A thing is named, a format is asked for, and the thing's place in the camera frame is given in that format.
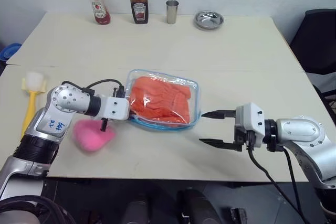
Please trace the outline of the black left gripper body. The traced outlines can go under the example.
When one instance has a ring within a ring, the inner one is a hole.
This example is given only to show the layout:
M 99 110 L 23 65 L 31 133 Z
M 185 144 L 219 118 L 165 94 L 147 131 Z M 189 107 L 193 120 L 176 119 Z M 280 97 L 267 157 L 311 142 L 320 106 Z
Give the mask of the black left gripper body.
M 125 98 L 125 89 L 123 85 L 120 85 L 118 88 L 113 88 L 113 97 Z

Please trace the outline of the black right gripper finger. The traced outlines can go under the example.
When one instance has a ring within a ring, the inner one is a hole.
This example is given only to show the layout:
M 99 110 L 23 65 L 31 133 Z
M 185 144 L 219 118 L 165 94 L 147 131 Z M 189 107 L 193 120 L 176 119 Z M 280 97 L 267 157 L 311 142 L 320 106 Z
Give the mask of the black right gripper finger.
M 225 119 L 225 118 L 235 118 L 236 110 L 215 110 L 202 114 L 204 118 L 211 119 Z
M 225 143 L 223 140 L 217 140 L 212 138 L 200 138 L 201 142 L 210 145 L 215 148 L 225 149 L 225 150 L 235 150 L 236 145 L 234 143 Z

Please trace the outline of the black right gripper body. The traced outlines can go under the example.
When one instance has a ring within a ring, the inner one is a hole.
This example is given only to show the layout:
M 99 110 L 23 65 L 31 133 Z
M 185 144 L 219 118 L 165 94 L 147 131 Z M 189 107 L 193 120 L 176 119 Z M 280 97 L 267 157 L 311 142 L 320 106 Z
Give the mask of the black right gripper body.
M 241 127 L 234 127 L 234 148 L 233 150 L 241 152 L 246 145 L 248 151 L 253 151 L 256 143 L 256 133 L 252 130 L 244 130 Z

